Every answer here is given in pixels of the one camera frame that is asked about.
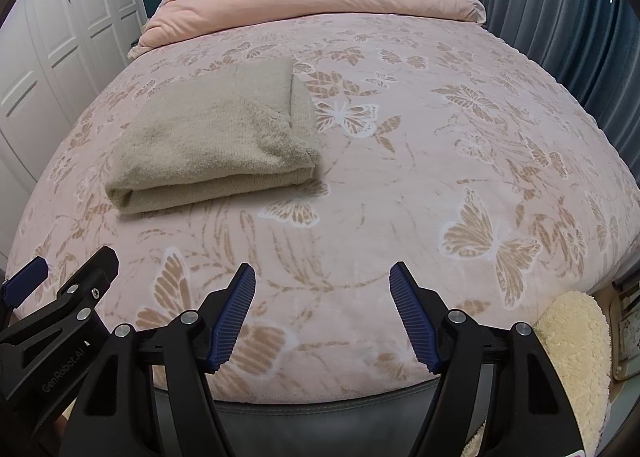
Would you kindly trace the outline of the beige bedside box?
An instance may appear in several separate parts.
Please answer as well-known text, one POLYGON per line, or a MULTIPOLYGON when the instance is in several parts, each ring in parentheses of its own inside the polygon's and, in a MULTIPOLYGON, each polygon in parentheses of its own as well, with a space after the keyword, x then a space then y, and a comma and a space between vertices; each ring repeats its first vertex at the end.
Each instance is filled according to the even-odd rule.
POLYGON ((608 321, 612 344, 612 377, 624 382, 639 373, 639 282, 619 284, 596 293, 608 321))

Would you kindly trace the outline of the blue grey curtain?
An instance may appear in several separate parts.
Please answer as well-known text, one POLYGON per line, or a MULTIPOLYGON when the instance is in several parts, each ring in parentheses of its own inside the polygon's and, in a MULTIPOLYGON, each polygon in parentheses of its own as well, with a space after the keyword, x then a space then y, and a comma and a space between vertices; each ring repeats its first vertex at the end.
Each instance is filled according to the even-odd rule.
POLYGON ((627 0, 480 0, 490 32, 563 84, 639 170, 639 20, 627 0))

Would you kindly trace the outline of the beige knit sweater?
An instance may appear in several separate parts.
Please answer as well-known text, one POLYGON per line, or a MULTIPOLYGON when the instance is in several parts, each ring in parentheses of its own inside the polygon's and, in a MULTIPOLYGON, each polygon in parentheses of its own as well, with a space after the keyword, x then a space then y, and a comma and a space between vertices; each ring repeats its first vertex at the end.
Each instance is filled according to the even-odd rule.
POLYGON ((151 96, 114 146, 105 193, 121 214, 298 185, 321 146, 291 58, 229 65, 151 96))

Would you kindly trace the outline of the pink butterfly bed blanket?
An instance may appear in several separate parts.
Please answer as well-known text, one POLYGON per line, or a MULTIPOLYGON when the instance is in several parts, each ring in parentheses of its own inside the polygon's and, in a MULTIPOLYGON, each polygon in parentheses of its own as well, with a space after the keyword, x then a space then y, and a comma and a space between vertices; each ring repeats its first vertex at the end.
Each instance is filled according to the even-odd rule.
POLYGON ((158 48, 94 100, 17 226, 8 271, 49 263, 22 313, 105 245, 120 263, 99 305, 108 327, 162 326, 253 266, 255 297, 214 396, 332 401, 428 379, 388 290, 395 262, 480 323, 533 323, 558 295, 592 292, 638 260, 639 190, 570 92, 480 26, 316 15, 158 48), (314 182, 118 214, 104 192, 111 152, 153 95, 280 56, 317 106, 314 182))

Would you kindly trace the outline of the dark bed frame footboard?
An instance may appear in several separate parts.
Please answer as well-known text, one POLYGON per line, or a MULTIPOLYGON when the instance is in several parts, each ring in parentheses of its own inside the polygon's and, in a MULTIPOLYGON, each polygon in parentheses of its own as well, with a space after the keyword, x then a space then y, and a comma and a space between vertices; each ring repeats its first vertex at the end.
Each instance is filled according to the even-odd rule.
POLYGON ((329 403, 215 407, 237 456, 407 456, 437 385, 329 403))

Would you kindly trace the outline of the white wardrobe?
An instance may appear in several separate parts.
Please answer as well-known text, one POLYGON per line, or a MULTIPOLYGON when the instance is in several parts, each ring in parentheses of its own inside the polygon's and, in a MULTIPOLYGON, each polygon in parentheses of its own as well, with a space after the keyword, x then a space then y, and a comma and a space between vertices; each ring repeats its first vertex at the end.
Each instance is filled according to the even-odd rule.
POLYGON ((143 0, 16 0, 1 26, 1 257, 82 112, 129 63, 143 0))

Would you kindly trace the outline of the cream fluffy cushion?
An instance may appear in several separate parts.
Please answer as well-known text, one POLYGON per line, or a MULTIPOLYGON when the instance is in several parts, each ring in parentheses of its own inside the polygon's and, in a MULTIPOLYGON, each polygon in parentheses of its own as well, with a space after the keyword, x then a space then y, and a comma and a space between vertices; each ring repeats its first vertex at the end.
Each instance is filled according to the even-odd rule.
POLYGON ((608 322, 591 295, 569 291, 547 307, 534 330, 570 400, 585 452, 593 456, 608 410, 608 322))

